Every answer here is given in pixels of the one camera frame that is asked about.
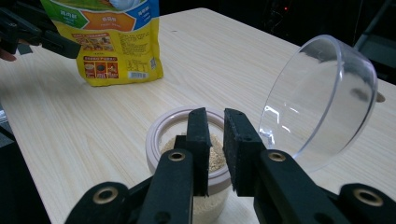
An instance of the light wood grain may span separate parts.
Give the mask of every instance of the light wood grain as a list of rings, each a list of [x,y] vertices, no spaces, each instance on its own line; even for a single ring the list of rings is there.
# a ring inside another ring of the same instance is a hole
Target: light wood grain
[[[244,111],[258,127],[277,75],[298,47],[207,9],[161,17],[164,78],[90,87],[76,63],[42,48],[0,62],[0,99],[53,223],[63,223],[92,186],[129,188],[149,177],[145,139],[151,123],[183,105]],[[310,174],[338,192],[361,182],[396,199],[396,88],[344,156]],[[252,199],[233,193],[217,223],[257,223]]]

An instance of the screw hole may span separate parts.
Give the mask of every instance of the screw hole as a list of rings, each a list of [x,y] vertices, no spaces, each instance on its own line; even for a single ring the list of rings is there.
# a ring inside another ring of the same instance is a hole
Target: screw hole
[[[368,189],[354,189],[353,195],[355,195],[355,197],[362,203],[366,203],[371,206],[380,207],[384,204],[381,197]]]
[[[166,224],[171,220],[171,215],[167,212],[158,212],[155,214],[155,221],[158,224]]]
[[[268,154],[268,157],[273,161],[284,161],[286,159],[283,154],[278,152],[271,152],[270,154]]]
[[[174,152],[168,156],[169,160],[171,161],[182,161],[186,156],[181,152]]]
[[[119,191],[114,187],[104,187],[96,191],[93,201],[98,204],[110,203],[119,195]]]
[[[379,91],[376,93],[376,101],[378,103],[385,102],[385,96]]]

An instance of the yellow package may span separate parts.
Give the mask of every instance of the yellow package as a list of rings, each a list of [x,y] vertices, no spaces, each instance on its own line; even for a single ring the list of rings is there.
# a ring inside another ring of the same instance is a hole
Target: yellow package
[[[159,0],[41,0],[60,35],[78,42],[78,71],[92,86],[163,76]]]

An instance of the dark background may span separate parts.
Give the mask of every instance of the dark background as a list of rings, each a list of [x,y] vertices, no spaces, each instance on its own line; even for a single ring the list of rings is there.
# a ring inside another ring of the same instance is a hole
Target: dark background
[[[332,35],[357,47],[372,61],[379,78],[396,84],[396,0],[160,0],[162,15],[197,7],[298,46],[316,35]],[[362,35],[367,41],[355,46]]]

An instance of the clear plastic lid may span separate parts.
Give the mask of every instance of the clear plastic lid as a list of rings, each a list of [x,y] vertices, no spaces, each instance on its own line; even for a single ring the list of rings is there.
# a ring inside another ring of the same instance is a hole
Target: clear plastic lid
[[[276,80],[259,134],[314,171],[358,137],[375,104],[375,70],[350,46],[320,35],[305,43]]]

